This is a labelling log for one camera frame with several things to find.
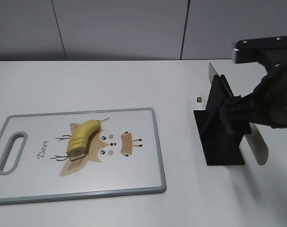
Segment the white cutting board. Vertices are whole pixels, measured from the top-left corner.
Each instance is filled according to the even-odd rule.
[[[71,124],[108,117],[102,123],[99,138],[91,144],[98,147],[91,161],[72,165],[69,159],[51,159],[66,155],[69,139],[60,138],[71,135]],[[156,117],[151,108],[10,116],[0,132],[0,159],[10,136],[16,132],[25,132],[27,139],[16,169],[0,175],[0,204],[156,193],[166,189]],[[133,142],[142,147],[132,147],[128,157],[122,153],[125,132],[131,133],[133,140],[142,139]]]

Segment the gray wall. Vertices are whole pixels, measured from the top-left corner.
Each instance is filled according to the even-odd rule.
[[[191,0],[183,59],[230,59],[233,43],[287,35],[287,0]]]
[[[0,61],[177,60],[187,4],[0,0]],[[191,0],[182,59],[229,59],[237,40],[278,35],[287,0]]]
[[[0,0],[0,61],[64,59],[50,0]]]
[[[68,60],[180,59],[187,0],[53,0]]]

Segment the deer face drawing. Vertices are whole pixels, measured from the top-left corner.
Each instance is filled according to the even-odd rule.
[[[79,126],[80,124],[72,123],[70,125],[71,132],[73,134],[74,130]],[[60,172],[60,176],[66,176],[69,174],[72,174],[74,172],[77,172],[78,170],[82,169],[88,161],[91,162],[101,162],[99,159],[99,154],[105,154],[104,148],[107,146],[115,146],[116,143],[105,143],[105,136],[100,137],[100,134],[104,130],[99,130],[92,134],[88,140],[88,147],[86,150],[86,156],[84,158],[77,159],[75,161],[70,161],[68,157],[60,157],[55,156],[56,158],[65,158],[62,161],[66,160],[66,163],[64,164],[62,171]],[[65,138],[58,138],[59,140],[65,140],[69,139],[69,135],[65,135]]]
[[[80,124],[76,123],[70,124],[72,134],[79,125]],[[101,136],[103,131],[104,131],[103,129],[96,131],[89,137],[87,150],[83,158],[74,161],[70,161],[68,156],[55,155],[55,157],[51,158],[56,159],[56,161],[66,161],[62,168],[62,171],[60,172],[60,176],[67,176],[79,171],[88,163],[88,161],[101,163],[102,161],[99,158],[101,155],[104,155],[106,153],[108,153],[108,155],[113,154],[113,150],[111,150],[110,147],[116,146],[117,144],[114,142],[111,143],[105,142],[107,141],[107,137]],[[70,135],[63,135],[61,138],[56,139],[60,141],[70,139],[70,137],[71,137]],[[108,136],[108,139],[110,140],[112,140],[113,138],[114,135],[112,134]],[[125,132],[124,134],[122,134],[121,139],[122,139],[121,154],[123,154],[125,157],[129,157],[132,155],[133,147],[142,147],[142,144],[140,145],[133,144],[133,142],[142,141],[142,139],[133,140],[132,134],[130,132]]]

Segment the table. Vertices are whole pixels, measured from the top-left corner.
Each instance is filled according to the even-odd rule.
[[[287,129],[258,126],[269,147],[259,166],[206,166],[193,110],[208,96],[208,63],[246,95],[265,70],[213,61],[0,62],[0,129],[7,116],[153,107],[167,190],[162,194],[0,206],[1,226],[287,227]]]

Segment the knife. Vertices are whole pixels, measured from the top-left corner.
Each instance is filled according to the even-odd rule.
[[[209,81],[210,81],[210,83],[213,82],[213,78],[215,75],[219,75],[219,74],[217,73],[215,68],[212,66],[212,64],[209,63]],[[257,163],[262,166],[268,160],[268,155],[269,155],[268,147],[267,147],[260,131],[258,130],[257,126],[253,123],[250,123],[250,127],[252,130],[252,133],[250,135],[245,134],[244,136],[248,142],[249,147],[252,150],[253,155],[255,156]]]

